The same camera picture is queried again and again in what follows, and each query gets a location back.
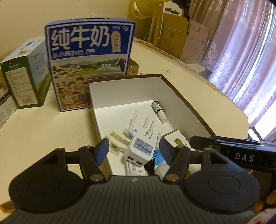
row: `cream tabletop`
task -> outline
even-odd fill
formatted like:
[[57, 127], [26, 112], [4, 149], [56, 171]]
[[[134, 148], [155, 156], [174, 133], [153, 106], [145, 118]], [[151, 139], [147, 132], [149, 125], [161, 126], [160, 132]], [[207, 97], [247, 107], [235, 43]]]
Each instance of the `cream tabletop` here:
[[[216, 135], [246, 138], [246, 115], [196, 73], [135, 42], [131, 58], [143, 74], [163, 74], [188, 100]], [[89, 109], [59, 112], [51, 88], [43, 107], [18, 109], [0, 129], [0, 203], [8, 201], [11, 180], [56, 148], [76, 151], [95, 145], [95, 126]], [[78, 165], [69, 166], [80, 175]], [[7, 217], [0, 211], [0, 220]]]

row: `glue bottle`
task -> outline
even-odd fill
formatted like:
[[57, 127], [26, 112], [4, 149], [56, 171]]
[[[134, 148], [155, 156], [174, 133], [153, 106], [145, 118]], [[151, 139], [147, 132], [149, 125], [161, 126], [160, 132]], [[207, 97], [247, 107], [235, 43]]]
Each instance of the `glue bottle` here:
[[161, 123], [164, 124], [166, 123], [168, 120], [166, 118], [166, 115], [162, 109], [162, 107], [160, 106], [160, 104], [158, 103], [158, 101], [153, 101], [152, 102], [152, 107], [154, 108], [155, 112], [158, 114], [158, 116], [161, 119]]

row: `plastic bag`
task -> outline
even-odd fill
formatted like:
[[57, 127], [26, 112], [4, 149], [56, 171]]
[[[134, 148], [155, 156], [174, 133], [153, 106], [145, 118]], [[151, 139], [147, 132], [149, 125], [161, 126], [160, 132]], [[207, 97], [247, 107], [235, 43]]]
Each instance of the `plastic bag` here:
[[156, 14], [159, 1], [162, 0], [131, 0], [130, 11], [139, 19], [151, 18]]

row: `cartoon family illustration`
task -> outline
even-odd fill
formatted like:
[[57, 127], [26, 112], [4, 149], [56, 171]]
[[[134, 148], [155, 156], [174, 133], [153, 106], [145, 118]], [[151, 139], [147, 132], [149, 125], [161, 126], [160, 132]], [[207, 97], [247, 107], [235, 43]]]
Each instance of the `cartoon family illustration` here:
[[76, 82], [70, 81], [67, 87], [63, 88], [62, 92], [64, 96], [61, 101], [65, 105], [79, 103], [84, 100], [90, 99], [90, 94], [87, 92], [87, 88], [83, 85], [83, 77], [77, 77]]

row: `blue paper tag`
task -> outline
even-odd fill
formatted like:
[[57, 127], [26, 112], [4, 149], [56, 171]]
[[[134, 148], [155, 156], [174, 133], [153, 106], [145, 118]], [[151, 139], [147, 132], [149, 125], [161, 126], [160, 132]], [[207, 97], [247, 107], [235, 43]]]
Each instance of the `blue paper tag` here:
[[164, 162], [164, 158], [159, 149], [154, 151], [153, 158], [155, 158], [155, 164], [157, 166], [161, 165]]

